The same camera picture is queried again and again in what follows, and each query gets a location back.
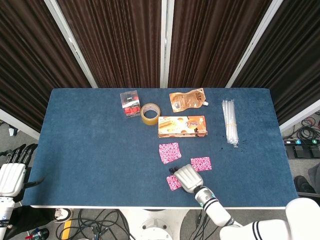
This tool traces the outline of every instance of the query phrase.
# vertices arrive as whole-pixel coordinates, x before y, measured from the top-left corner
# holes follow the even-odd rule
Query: dark curtain
[[[161,0],[58,0],[101,88],[160,86]]]
[[[271,0],[175,0],[168,86],[222,87]]]
[[[279,124],[320,99],[320,2],[285,0],[232,87],[270,89]]]
[[[90,85],[44,1],[0,4],[0,109],[40,131],[51,90]]]

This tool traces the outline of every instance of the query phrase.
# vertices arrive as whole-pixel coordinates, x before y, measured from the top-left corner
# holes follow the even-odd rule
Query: packing tape roll
[[[154,118],[147,118],[145,116],[146,111],[154,111],[156,112],[156,116]],[[158,105],[154,104],[154,103],[147,103],[145,105],[143,105],[143,107],[141,108],[140,114],[141,114],[141,118],[142,121],[147,124],[147,125],[155,125],[158,123],[158,118],[160,116],[160,108],[158,107]]]

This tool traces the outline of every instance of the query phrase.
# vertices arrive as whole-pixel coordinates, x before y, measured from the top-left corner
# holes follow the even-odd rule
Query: table
[[[130,88],[59,88],[51,93],[23,204],[73,208],[200,208],[171,191],[169,168],[210,157],[200,175],[227,208],[283,208],[297,198],[272,99],[263,88],[205,88],[209,106],[173,113],[169,93],[191,88],[135,88],[141,106],[161,116],[204,115],[205,137],[158,138],[158,126],[126,118],[120,93]],[[234,99],[239,147],[226,140],[222,100]],[[182,158],[163,164],[159,144],[178,142]]]

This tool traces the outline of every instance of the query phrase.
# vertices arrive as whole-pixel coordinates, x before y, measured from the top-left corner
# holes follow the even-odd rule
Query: pink patterned fabric
[[[164,164],[170,163],[174,160],[181,158],[181,153],[180,153],[179,145],[177,142],[160,144],[159,153],[160,153],[161,161]]]
[[[191,165],[197,172],[212,170],[210,157],[191,158]]]
[[[178,179],[174,175],[167,176],[166,181],[168,182],[171,191],[174,191],[181,187],[181,183],[178,181]]]

